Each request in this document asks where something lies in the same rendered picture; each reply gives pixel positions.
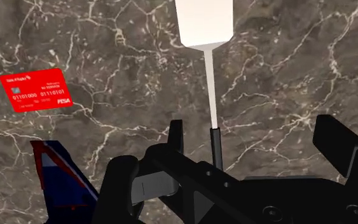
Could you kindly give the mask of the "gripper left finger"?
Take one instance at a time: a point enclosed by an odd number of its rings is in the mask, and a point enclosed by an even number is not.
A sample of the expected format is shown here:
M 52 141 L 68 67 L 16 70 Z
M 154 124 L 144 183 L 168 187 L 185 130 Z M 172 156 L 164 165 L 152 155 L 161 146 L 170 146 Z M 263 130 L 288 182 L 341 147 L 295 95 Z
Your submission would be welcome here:
M 258 224 L 251 206 L 240 195 L 239 180 L 201 161 L 183 155 L 182 120 L 172 120 L 166 143 L 150 146 L 144 156 L 144 168 L 163 171 L 179 183 L 178 191 L 160 200 L 184 224 Z

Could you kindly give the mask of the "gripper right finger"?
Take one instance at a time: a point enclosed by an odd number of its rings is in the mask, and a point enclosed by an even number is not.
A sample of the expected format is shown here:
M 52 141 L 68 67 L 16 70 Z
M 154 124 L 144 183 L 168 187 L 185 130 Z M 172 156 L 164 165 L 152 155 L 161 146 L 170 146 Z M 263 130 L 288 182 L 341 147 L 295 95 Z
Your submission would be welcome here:
M 348 224 L 358 224 L 358 135 L 331 115 L 318 115 L 313 145 L 347 179 L 342 211 Z

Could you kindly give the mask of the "red bank card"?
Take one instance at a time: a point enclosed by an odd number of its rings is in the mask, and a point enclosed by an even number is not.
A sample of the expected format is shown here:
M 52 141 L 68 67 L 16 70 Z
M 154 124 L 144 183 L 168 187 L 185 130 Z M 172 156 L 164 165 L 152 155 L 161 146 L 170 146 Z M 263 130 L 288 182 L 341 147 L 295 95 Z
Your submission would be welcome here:
M 59 68 L 0 76 L 14 112 L 71 107 L 73 101 Z

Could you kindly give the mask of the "blue red white pointed object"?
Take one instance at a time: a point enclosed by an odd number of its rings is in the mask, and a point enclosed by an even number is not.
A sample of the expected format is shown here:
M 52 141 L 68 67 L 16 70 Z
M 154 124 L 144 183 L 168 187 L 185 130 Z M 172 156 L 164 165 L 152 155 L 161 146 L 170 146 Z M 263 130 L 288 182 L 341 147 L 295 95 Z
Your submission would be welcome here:
M 91 224 L 99 197 L 57 140 L 32 140 L 36 172 L 48 218 L 43 224 Z

